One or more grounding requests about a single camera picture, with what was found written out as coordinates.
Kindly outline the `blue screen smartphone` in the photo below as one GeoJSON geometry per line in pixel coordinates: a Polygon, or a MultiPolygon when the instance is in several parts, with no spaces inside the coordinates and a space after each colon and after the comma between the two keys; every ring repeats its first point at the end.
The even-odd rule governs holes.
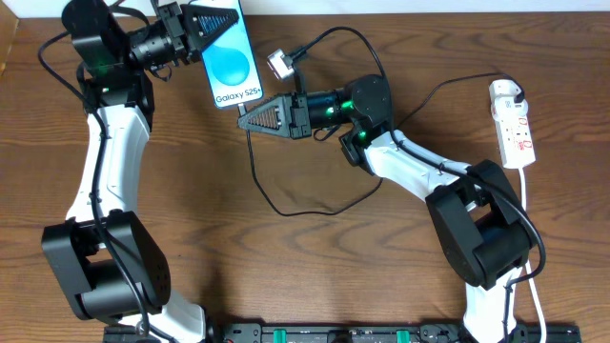
{"type": "Polygon", "coordinates": [[[224,109],[261,99],[263,89],[240,1],[200,0],[192,4],[237,12],[237,22],[202,52],[214,104],[224,109]]]}

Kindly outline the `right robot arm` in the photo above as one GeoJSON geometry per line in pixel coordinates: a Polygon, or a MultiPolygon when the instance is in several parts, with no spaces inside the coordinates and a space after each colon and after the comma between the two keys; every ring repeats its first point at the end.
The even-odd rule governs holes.
{"type": "Polygon", "coordinates": [[[517,328],[513,292],[545,265],[525,272],[529,252],[545,250],[539,231],[520,204],[502,168],[484,160],[474,166],[428,151],[394,128],[391,92],[378,74],[333,91],[277,94],[247,110],[237,125],[289,139],[341,124],[348,162],[391,180],[422,200],[449,265],[466,284],[464,338],[511,342],[517,328]]]}

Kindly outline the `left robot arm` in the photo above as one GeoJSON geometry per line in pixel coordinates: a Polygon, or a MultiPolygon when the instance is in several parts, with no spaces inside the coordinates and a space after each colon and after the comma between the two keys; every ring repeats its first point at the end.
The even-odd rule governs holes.
{"type": "Polygon", "coordinates": [[[220,342],[205,310],[176,292],[168,261],[137,214],[143,152],[153,126],[152,80],[189,65],[240,18],[234,8],[155,5],[154,21],[126,31],[120,4],[72,0],[64,33],[81,57],[71,92],[89,144],[77,195],[41,245],[73,314],[105,324],[108,342],[220,342]]]}

